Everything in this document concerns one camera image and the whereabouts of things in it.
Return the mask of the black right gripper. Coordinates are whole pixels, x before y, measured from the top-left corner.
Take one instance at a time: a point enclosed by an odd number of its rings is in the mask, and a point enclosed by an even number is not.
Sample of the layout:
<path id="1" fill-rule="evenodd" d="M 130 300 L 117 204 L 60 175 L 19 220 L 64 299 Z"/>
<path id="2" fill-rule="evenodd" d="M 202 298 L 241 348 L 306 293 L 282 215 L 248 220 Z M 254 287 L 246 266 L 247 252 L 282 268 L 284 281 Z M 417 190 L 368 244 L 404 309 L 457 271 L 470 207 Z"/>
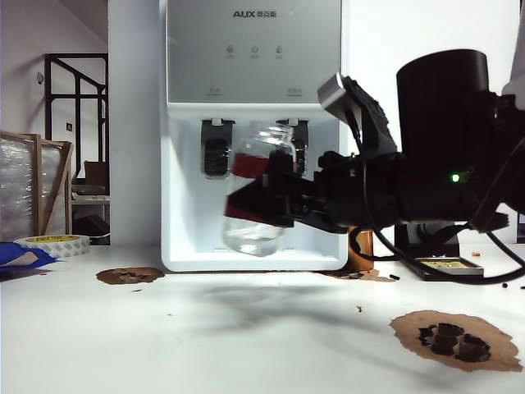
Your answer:
<path id="1" fill-rule="evenodd" d="M 294 192 L 294 215 L 290 193 L 270 187 L 267 174 L 251 180 L 226 197 L 226 216 L 281 228 L 292 228 L 294 220 L 334 234 L 350 227 L 368 228 L 363 201 L 362 163 L 356 157 L 325 152 L 313 179 L 300 179 Z M 278 149 L 270 153 L 268 173 L 294 173 L 294 156 Z"/>

